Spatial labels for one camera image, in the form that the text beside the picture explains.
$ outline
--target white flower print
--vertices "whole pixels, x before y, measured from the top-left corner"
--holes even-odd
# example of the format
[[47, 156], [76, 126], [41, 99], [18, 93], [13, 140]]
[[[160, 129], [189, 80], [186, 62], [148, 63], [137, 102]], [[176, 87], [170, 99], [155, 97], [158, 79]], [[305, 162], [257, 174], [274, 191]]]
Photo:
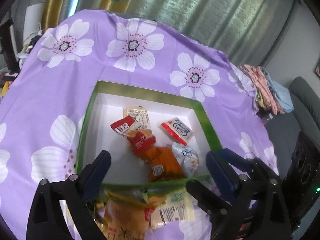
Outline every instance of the white flower print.
[[255, 145], [252, 145], [252, 141], [250, 136], [242, 132], [241, 133], [241, 141], [239, 142], [239, 146], [244, 150], [245, 156], [244, 158], [254, 159], [255, 157], [259, 157], [259, 152]]
[[195, 94], [196, 99], [204, 102], [206, 97], [214, 97], [212, 85], [220, 81], [219, 71], [209, 69], [210, 59], [206, 55], [195, 54], [193, 63], [191, 57], [186, 53], [178, 55], [178, 65], [183, 71], [173, 71], [170, 75], [170, 83], [175, 87], [180, 87], [180, 95], [187, 98], [192, 98]]
[[48, 29], [45, 33], [46, 38], [42, 41], [41, 45], [49, 49], [40, 49], [38, 58], [42, 61], [48, 61], [49, 68], [56, 67], [62, 60], [75, 60], [81, 61], [79, 56], [88, 56], [92, 52], [94, 41], [91, 39], [82, 39], [89, 30], [90, 24], [82, 22], [81, 19], [76, 20], [70, 27], [68, 24], [59, 26], [56, 31], [56, 37], [51, 33], [52, 30]]
[[270, 148], [264, 149], [264, 155], [267, 158], [267, 164], [268, 166], [277, 174], [279, 175], [279, 171], [277, 168], [277, 157], [275, 155], [275, 151], [273, 149], [273, 146]]
[[108, 44], [106, 55], [108, 57], [121, 57], [114, 64], [115, 68], [120, 68], [133, 72], [136, 62], [143, 69], [152, 69], [156, 64], [155, 56], [150, 50], [159, 50], [164, 46], [163, 34], [154, 32], [157, 23], [145, 20], [141, 22], [133, 18], [128, 20], [127, 27], [123, 23], [117, 23], [117, 39]]
[[[0, 142], [4, 138], [5, 132], [7, 131], [7, 125], [2, 123], [0, 125]], [[4, 182], [8, 175], [7, 162], [10, 158], [10, 153], [6, 150], [0, 150], [0, 183]]]
[[50, 129], [50, 137], [56, 146], [44, 147], [31, 157], [31, 177], [36, 182], [43, 178], [50, 182], [67, 179], [75, 172], [76, 148], [82, 129], [83, 118], [76, 129], [75, 124], [65, 115], [59, 115]]
[[48, 28], [42, 36], [47, 37], [49, 34], [52, 33], [52, 31], [53, 31], [53, 28]]
[[236, 88], [239, 90], [240, 93], [244, 92], [244, 89], [242, 88], [241, 83], [239, 82], [239, 78], [237, 75], [234, 73], [234, 71], [230, 71], [228, 73], [229, 76], [229, 81], [232, 83], [235, 83]]
[[179, 222], [179, 229], [184, 234], [183, 240], [209, 240], [211, 237], [211, 222], [206, 212], [194, 206], [195, 220]]

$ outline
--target folded clothes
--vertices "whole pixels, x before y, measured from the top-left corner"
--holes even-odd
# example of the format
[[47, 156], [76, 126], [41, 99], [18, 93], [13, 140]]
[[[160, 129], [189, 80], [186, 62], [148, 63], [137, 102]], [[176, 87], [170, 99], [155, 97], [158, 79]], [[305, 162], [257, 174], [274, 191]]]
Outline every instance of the folded clothes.
[[293, 103], [291, 100], [289, 89], [280, 85], [279, 83], [272, 81], [268, 71], [262, 68], [262, 71], [267, 79], [269, 89], [273, 92], [279, 105], [284, 109], [285, 112], [290, 113], [293, 110]]
[[273, 98], [273, 95], [269, 89], [267, 79], [265, 78], [265, 75], [262, 72], [262, 69], [260, 66], [254, 67], [250, 65], [243, 65], [243, 69], [245, 70], [246, 74], [251, 78], [252, 83], [254, 86], [260, 91], [261, 97], [263, 99], [263, 104], [261, 102], [259, 105], [262, 106], [262, 108], [265, 109], [265, 107], [270, 107], [272, 112], [274, 114], [278, 113], [278, 107], [276, 104], [275, 99]]

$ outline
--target logo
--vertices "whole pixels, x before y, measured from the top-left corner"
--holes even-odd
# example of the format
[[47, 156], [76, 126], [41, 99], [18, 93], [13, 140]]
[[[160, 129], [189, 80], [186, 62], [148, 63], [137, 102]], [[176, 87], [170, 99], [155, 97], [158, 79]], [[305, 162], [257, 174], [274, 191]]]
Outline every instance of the logo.
[[183, 136], [186, 136], [188, 133], [190, 133], [190, 130], [179, 119], [176, 119], [172, 126], [179, 134]]

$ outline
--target purple bedsheet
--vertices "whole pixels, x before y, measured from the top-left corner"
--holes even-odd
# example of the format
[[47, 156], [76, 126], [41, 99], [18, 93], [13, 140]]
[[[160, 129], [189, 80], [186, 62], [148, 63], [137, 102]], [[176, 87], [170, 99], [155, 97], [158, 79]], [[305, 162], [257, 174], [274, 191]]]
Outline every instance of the purple bedsheet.
[[[41, 178], [74, 172], [83, 116], [97, 80], [195, 98], [223, 145], [259, 156], [275, 171], [266, 129], [252, 109], [252, 89], [227, 56], [143, 19], [84, 10], [46, 32], [0, 106], [0, 212], [18, 239]], [[206, 214], [167, 225], [147, 239], [209, 239]]]

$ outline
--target food package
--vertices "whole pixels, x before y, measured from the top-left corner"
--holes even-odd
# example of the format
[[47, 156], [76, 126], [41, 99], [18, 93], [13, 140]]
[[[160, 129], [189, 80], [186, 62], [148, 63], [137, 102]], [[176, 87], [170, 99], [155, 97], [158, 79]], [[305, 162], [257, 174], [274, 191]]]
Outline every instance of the food package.
[[102, 232], [107, 239], [144, 240], [155, 208], [154, 204], [109, 192]]
[[185, 188], [166, 195], [154, 195], [149, 192], [144, 192], [142, 196], [146, 203], [158, 206], [151, 215], [151, 231], [173, 221], [195, 220], [191, 195]]
[[174, 142], [172, 144], [172, 152], [186, 177], [197, 175], [199, 156], [196, 151], [181, 143]]
[[148, 111], [142, 106], [134, 106], [123, 109], [123, 117], [131, 116], [137, 120], [144, 129], [151, 131], [150, 119], [148, 116]]
[[149, 182], [159, 179], [173, 180], [185, 178], [183, 171], [169, 147], [151, 147], [140, 155], [145, 162], [150, 162]]
[[179, 143], [187, 145], [193, 132], [187, 127], [178, 117], [175, 117], [168, 122], [164, 122], [161, 126], [168, 131], [168, 133]]
[[111, 128], [128, 139], [133, 147], [133, 153], [137, 156], [156, 142], [154, 135], [131, 116], [113, 123]]

